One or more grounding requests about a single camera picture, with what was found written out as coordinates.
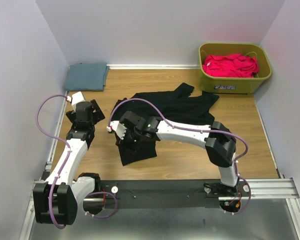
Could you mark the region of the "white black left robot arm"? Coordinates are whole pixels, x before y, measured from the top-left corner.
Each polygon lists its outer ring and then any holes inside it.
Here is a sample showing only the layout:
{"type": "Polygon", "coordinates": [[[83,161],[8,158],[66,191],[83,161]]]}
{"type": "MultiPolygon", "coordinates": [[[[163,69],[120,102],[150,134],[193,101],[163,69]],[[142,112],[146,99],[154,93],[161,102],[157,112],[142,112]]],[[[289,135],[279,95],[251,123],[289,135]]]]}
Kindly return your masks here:
{"type": "Polygon", "coordinates": [[[94,198],[101,191],[97,173],[83,173],[77,180],[74,178],[95,137],[95,125],[105,116],[94,99],[72,103],[73,110],[66,113],[72,126],[64,140],[64,151],[50,176],[33,188],[36,222],[54,224],[59,229],[74,223],[86,196],[94,198]]]}

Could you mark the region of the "black t-shirt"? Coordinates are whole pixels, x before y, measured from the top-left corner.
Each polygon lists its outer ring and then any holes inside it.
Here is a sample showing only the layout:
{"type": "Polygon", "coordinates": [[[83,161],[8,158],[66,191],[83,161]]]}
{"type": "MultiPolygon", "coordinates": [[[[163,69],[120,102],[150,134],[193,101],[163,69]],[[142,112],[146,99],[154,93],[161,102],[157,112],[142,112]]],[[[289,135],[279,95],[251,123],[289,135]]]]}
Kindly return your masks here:
{"type": "MultiPolygon", "coordinates": [[[[193,86],[182,83],[172,91],[140,92],[133,97],[151,102],[170,121],[189,125],[212,125],[215,117],[210,113],[210,108],[220,97],[205,91],[199,96],[191,96],[193,91],[193,86]]],[[[118,121],[127,111],[146,120],[159,116],[158,112],[149,104],[137,100],[121,105],[111,119],[118,121]]],[[[118,147],[118,150],[123,166],[157,156],[155,141],[142,142],[136,153],[128,152],[121,146],[118,147]]]]}

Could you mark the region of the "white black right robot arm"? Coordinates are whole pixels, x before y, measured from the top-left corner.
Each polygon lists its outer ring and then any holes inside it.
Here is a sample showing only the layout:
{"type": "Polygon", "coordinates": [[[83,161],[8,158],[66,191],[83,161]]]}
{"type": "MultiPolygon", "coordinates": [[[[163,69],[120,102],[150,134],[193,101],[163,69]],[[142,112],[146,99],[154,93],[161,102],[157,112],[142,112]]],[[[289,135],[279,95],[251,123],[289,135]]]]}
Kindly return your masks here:
{"type": "Polygon", "coordinates": [[[239,177],[235,166],[236,139],[219,122],[191,125],[156,116],[145,119],[132,111],[126,111],[120,120],[111,121],[107,130],[116,134],[116,145],[130,153],[136,153],[142,143],[156,141],[175,141],[203,148],[220,174],[219,182],[206,183],[204,187],[218,196],[232,197],[237,194],[239,177]]]}

